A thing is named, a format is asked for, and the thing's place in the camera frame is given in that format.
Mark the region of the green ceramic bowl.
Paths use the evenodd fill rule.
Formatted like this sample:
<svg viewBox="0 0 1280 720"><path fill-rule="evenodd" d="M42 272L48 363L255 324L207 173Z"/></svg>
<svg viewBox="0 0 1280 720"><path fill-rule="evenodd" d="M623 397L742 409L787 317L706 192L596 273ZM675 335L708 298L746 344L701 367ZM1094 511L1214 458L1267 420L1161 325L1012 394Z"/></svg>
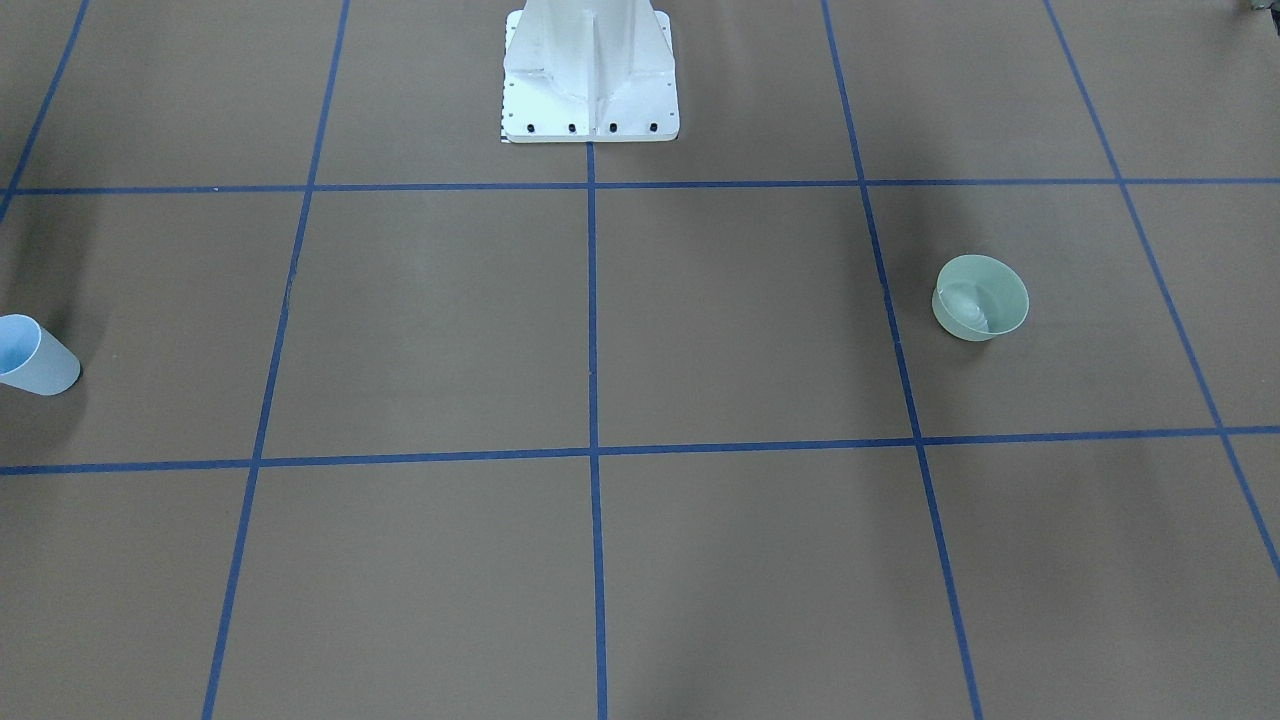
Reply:
<svg viewBox="0 0 1280 720"><path fill-rule="evenodd" d="M1021 277L1005 263L966 254L941 266L931 307L936 322L952 337L986 342L1024 324L1030 295Z"/></svg>

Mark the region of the light blue plastic cup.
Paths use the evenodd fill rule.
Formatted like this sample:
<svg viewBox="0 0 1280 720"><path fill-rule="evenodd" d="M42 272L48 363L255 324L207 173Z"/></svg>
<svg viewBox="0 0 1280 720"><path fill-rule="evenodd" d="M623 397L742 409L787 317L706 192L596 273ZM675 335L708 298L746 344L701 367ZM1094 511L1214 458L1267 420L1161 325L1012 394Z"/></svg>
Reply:
<svg viewBox="0 0 1280 720"><path fill-rule="evenodd" d="M32 395L68 391L81 377L81 361L33 318L1 316L1 383Z"/></svg>

